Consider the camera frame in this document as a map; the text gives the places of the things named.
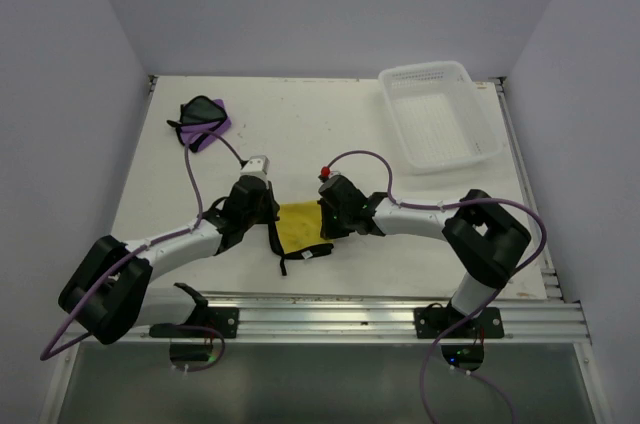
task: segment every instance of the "yellow fabric with black trim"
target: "yellow fabric with black trim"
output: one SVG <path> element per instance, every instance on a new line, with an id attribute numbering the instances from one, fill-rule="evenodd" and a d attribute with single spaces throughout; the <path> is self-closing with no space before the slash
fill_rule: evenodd
<path id="1" fill-rule="evenodd" d="M 282 204 L 278 216 L 276 229 L 285 254 L 331 242 L 320 237 L 322 212 L 317 201 Z"/>

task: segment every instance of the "purple cable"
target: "purple cable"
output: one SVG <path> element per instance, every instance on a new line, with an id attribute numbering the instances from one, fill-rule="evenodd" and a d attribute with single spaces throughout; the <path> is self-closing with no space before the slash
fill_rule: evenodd
<path id="1" fill-rule="evenodd" d="M 531 216 L 533 218 L 533 220 L 536 221 L 536 224 L 538 224 L 538 226 L 540 227 L 540 243 L 538 244 L 538 247 L 536 248 L 536 250 L 533 251 L 533 253 L 522 262 L 522 264 L 520 264 L 520 265 L 518 265 L 516 267 L 513 275 L 517 274 L 522 269 L 524 269 L 529 264 L 531 264 L 542 253 L 542 251 L 544 250 L 544 246 L 547 243 L 547 228 L 545 227 L 544 222 L 542 222 L 542 219 L 540 218 L 540 216 L 538 216 L 531 209 L 529 209 L 528 207 L 520 204 L 519 202 L 511 201 L 509 199 L 495 198 L 495 197 L 487 197 L 487 198 L 481 198 L 481 199 L 470 199 L 468 201 L 455 202 L 455 203 L 452 203 L 452 204 L 443 204 L 442 206 L 426 205 L 426 204 L 411 204 L 411 203 L 407 203 L 407 202 L 398 202 L 396 200 L 396 198 L 393 197 L 393 194 L 391 193 L 391 188 L 393 186 L 393 171 L 391 170 L 391 166 L 389 165 L 387 160 L 384 157 L 382 157 L 380 154 L 377 154 L 377 153 L 371 152 L 371 151 L 362 150 L 362 149 L 343 152 L 342 154 L 340 154 L 337 157 L 335 157 L 327 165 L 327 167 L 330 169 L 333 164 L 335 164 L 337 161 L 339 161 L 343 157 L 354 155 L 354 154 L 365 154 L 367 156 L 372 156 L 372 157 L 375 157 L 376 159 L 378 159 L 380 162 L 382 162 L 382 164 L 384 164 L 384 166 L 387 168 L 387 173 L 389 175 L 389 181 L 387 183 L 387 197 L 389 198 L 389 200 L 393 204 L 395 204 L 395 205 L 397 205 L 399 207 L 405 207 L 407 209 L 425 210 L 425 211 L 448 211 L 448 210 L 451 210 L 451 209 L 459 209 L 461 207 L 473 206 L 473 205 L 476 205 L 476 204 L 504 204 L 506 206 L 515 207 L 516 209 L 519 209 L 519 210 L 527 213 L 529 216 Z M 463 326 L 464 324 L 469 322 L 471 319 L 473 319 L 474 316 L 476 316 L 477 314 L 482 312 L 482 310 L 485 307 L 487 307 L 489 305 L 489 303 L 491 301 L 493 301 L 498 296 L 498 294 L 500 294 L 500 290 L 497 290 L 491 296 L 489 296 L 471 314 L 469 314 L 468 316 L 464 317 L 460 321 L 456 322 L 454 325 L 452 325 L 448 329 L 445 329 L 444 331 L 442 331 L 438 335 L 438 337 L 435 338 L 433 343 L 431 343 L 431 345 L 429 346 L 429 349 L 427 350 L 427 354 L 426 354 L 424 360 L 422 361 L 422 366 L 420 366 L 420 399 L 422 400 L 422 406 L 424 407 L 425 412 L 427 413 L 427 415 L 429 416 L 429 419 L 431 419 L 431 422 L 433 422 L 433 424 L 439 424 L 440 421 L 438 421 L 436 416 L 433 414 L 433 411 L 431 410 L 431 407 L 429 406 L 429 402 L 427 401 L 427 395 L 426 395 L 426 390 L 425 390 L 424 378 L 425 378 L 425 374 L 426 374 L 426 371 L 427 371 L 427 364 L 429 363 L 429 359 L 431 358 L 431 356 L 433 355 L 435 349 L 437 348 L 438 343 L 443 338 L 445 338 L 451 332 L 453 332 L 456 329 L 458 329 L 459 327 Z M 482 382 L 484 382 L 488 386 L 493 387 L 496 390 L 496 392 L 498 392 L 498 394 L 500 394 L 503 397 L 503 399 L 506 401 L 506 403 L 509 406 L 509 409 L 511 411 L 511 422 L 512 422 L 512 424 L 516 424 L 518 422 L 518 416 L 517 416 L 517 414 L 515 412 L 515 408 L 513 406 L 513 403 L 511 402 L 511 400 L 509 399 L 507 394 L 502 389 L 500 389 L 496 384 L 491 382 L 489 379 L 487 379 L 485 377 L 482 377 L 482 376 L 479 376 L 479 375 L 475 375 L 475 374 L 472 374 L 472 376 L 475 377 L 478 380 L 481 380 Z"/>
<path id="2" fill-rule="evenodd" d="M 242 165 L 242 162 L 243 162 L 242 158 L 237 153 L 237 151 L 233 148 L 233 146 L 231 146 L 231 144 L 229 144 L 226 141 L 226 139 L 220 137 L 215 132 L 211 132 L 211 131 L 198 131 L 198 133 L 200 133 L 200 134 L 210 134 L 210 135 L 215 136 L 216 138 L 218 138 L 220 140 L 220 142 L 222 142 L 225 146 L 227 146 L 227 148 L 233 153 L 233 155 L 236 157 L 236 159 L 240 162 L 240 165 Z M 198 185 L 196 183 L 196 179 L 193 176 L 193 171 L 191 169 L 191 163 L 189 162 L 189 144 L 191 144 L 195 140 L 196 137 L 197 137 L 197 134 L 193 133 L 191 135 L 191 137 L 189 138 L 189 142 L 187 143 L 187 145 L 184 146 L 184 161 L 185 161 L 185 166 L 187 168 L 187 175 L 189 176 L 189 181 L 191 182 L 191 186 L 193 187 L 193 192 L 196 195 L 196 202 L 198 204 L 198 217 L 197 217 L 196 222 L 195 222 L 195 224 L 193 226 L 193 229 L 196 229 L 200 225 L 200 223 L 202 222 L 202 213 L 203 213 L 202 197 L 200 195 L 200 191 L 198 190 Z M 82 296 L 82 299 L 80 299 L 78 304 L 76 304 L 76 306 L 73 308 L 73 310 L 69 313 L 69 315 L 66 317 L 66 319 L 62 322 L 62 324 L 60 325 L 58 330 L 55 332 L 55 334 L 53 335 L 51 340 L 47 343 L 47 345 L 45 346 L 43 351 L 40 353 L 40 360 L 41 361 L 46 361 L 48 359 L 51 359 L 53 356 L 56 356 L 56 355 L 60 354 L 62 351 L 65 351 L 66 349 L 69 349 L 70 347 L 76 345 L 77 343 L 79 343 L 80 341 L 83 341 L 84 339 L 86 339 L 87 337 L 89 337 L 91 335 L 91 333 L 86 332 L 86 333 L 82 334 L 81 336 L 78 336 L 78 337 L 72 339 L 71 341 L 66 342 L 65 344 L 63 344 L 61 346 L 58 346 L 57 348 L 53 349 L 53 346 L 55 346 L 58 343 L 58 341 L 60 340 L 60 338 L 62 337 L 62 335 L 65 332 L 67 332 L 67 329 L 69 329 L 69 326 L 71 325 L 71 323 L 75 320 L 75 318 L 78 316 L 80 311 L 84 308 L 84 306 L 86 306 L 86 304 L 89 301 L 89 299 L 91 299 L 91 297 L 93 297 L 93 295 L 98 291 L 100 286 L 102 284 L 104 284 L 107 281 L 107 279 L 109 279 L 110 276 L 112 276 L 115 273 L 117 273 L 120 270 L 120 268 L 122 268 L 133 257 L 137 256 L 138 254 L 140 254 L 143 251 L 146 251 L 150 247 L 155 246 L 156 244 L 160 244 L 161 242 L 168 241 L 169 239 L 174 239 L 176 237 L 184 236 L 186 234 L 189 234 L 190 232 L 192 232 L 192 229 L 187 227 L 187 228 L 182 229 L 180 231 L 174 231 L 174 232 L 170 232 L 169 234 L 165 234 L 163 236 L 158 236 L 155 239 L 153 239 L 148 245 L 142 245 L 142 246 L 138 247 L 137 249 L 131 251 L 129 254 L 127 254 L 126 256 L 121 258 L 120 260 L 118 260 L 109 269 L 107 269 L 105 271 L 105 273 L 102 274 L 98 278 L 98 280 L 93 283 L 93 285 L 89 288 L 89 290 L 85 293 L 85 295 Z"/>
<path id="3" fill-rule="evenodd" d="M 177 325 L 174 326 L 176 329 L 181 329 L 183 331 L 202 331 L 202 332 L 208 332 L 209 334 L 212 334 L 213 336 L 217 337 L 218 339 L 220 339 L 220 354 L 218 354 L 218 357 L 216 357 L 215 361 L 209 362 L 208 364 L 205 364 L 204 366 L 198 366 L 198 367 L 194 367 L 193 369 L 191 368 L 187 368 L 187 367 L 183 367 L 182 370 L 186 371 L 186 372 L 200 372 L 200 371 L 206 371 L 207 369 L 211 369 L 213 366 L 215 366 L 218 361 L 220 359 L 222 359 L 222 356 L 224 355 L 224 350 L 226 349 L 227 345 L 224 342 L 224 337 L 222 336 L 222 334 L 220 334 L 218 331 L 216 331 L 215 329 L 212 329 L 210 327 L 204 327 L 204 326 L 186 326 L 186 325 Z"/>

